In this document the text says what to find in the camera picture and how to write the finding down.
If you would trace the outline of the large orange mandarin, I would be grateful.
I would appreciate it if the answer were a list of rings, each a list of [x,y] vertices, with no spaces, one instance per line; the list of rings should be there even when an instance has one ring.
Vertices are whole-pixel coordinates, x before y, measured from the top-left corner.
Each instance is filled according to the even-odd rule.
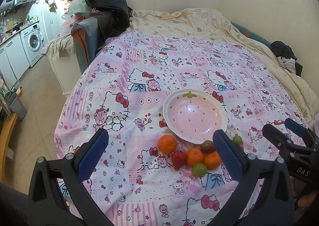
[[[160,152],[164,154],[171,154],[177,148],[177,141],[173,135],[163,135],[159,139],[157,146]]]

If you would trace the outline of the striped black clothes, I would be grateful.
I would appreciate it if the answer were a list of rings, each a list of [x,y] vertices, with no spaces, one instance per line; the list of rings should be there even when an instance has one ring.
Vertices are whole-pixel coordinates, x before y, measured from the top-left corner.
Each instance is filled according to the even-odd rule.
[[[303,66],[297,62],[290,46],[282,41],[274,41],[269,45],[269,49],[276,56],[281,68],[301,77]]]

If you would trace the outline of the wooden chair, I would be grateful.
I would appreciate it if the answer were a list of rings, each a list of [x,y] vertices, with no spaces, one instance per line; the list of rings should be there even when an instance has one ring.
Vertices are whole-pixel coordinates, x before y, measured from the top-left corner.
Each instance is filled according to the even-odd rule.
[[[1,130],[1,141],[0,141],[0,162],[1,162],[1,182],[4,180],[4,173],[5,173],[5,161],[7,158],[7,154],[9,151],[8,145],[16,125],[17,121],[17,114],[12,114],[11,119],[7,118]]]

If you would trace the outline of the pink strawberry plate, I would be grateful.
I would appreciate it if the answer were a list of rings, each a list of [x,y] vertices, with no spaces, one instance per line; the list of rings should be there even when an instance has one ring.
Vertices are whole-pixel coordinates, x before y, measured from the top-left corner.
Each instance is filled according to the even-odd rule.
[[[228,125],[221,103],[195,89],[182,89],[169,94],[163,103],[163,117],[176,136],[197,145],[211,141],[216,130],[226,131]]]

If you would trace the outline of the grey trash bin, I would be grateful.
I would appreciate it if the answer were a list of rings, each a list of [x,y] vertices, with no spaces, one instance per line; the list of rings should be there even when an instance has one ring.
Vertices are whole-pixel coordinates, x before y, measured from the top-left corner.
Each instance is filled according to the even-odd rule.
[[[22,121],[27,115],[27,109],[19,99],[16,93],[13,93],[8,100],[8,107],[10,111],[18,116],[18,119]]]

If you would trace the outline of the hello kitty pink bedsheet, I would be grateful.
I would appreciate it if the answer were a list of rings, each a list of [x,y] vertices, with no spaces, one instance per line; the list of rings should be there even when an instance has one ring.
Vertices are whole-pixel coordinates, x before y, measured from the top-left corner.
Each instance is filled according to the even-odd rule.
[[[220,127],[243,150],[274,160],[263,137],[272,125],[296,144],[284,122],[307,125],[279,80],[238,44],[128,32],[108,40],[62,108],[58,157],[76,152],[100,128],[109,145],[84,187],[115,225],[207,225],[237,184],[208,156],[197,177],[192,163],[176,170],[158,142],[198,154]]]

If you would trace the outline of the cream floral blanket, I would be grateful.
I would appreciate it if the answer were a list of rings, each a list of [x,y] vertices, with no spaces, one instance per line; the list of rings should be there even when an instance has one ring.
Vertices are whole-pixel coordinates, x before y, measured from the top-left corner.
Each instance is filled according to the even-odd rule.
[[[247,38],[219,11],[187,8],[173,13],[134,10],[127,31],[157,37],[196,37],[210,42],[238,44],[247,49],[278,79],[310,126],[318,124],[318,97],[301,77],[284,70],[264,44]]]

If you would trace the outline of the white kitchen cabinet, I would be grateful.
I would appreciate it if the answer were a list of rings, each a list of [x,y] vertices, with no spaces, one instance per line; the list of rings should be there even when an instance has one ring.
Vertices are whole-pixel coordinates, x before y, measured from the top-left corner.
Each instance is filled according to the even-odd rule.
[[[29,67],[19,34],[1,44],[1,74],[9,89],[16,85]]]

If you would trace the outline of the white washing machine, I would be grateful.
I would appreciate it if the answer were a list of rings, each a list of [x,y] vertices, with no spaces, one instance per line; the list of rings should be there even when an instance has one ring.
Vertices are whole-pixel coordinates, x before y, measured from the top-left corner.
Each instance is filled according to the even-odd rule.
[[[39,28],[39,22],[23,29],[20,32],[20,37],[29,66],[33,67],[42,58],[44,39]]]

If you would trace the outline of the white plastic bag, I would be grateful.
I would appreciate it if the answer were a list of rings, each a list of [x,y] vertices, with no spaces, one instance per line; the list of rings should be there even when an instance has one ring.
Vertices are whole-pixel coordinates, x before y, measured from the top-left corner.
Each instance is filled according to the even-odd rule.
[[[85,0],[72,0],[68,7],[68,15],[72,16],[74,14],[77,14],[79,12],[85,12],[86,11],[86,2]]]

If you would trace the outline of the black clothing pile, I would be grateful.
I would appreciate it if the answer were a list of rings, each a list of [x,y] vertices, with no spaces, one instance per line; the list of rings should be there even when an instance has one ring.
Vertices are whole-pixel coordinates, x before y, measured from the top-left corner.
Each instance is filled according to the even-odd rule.
[[[91,13],[98,22],[104,39],[119,36],[126,31],[130,24],[132,8],[126,0],[85,0],[87,6],[96,9],[98,13]]]

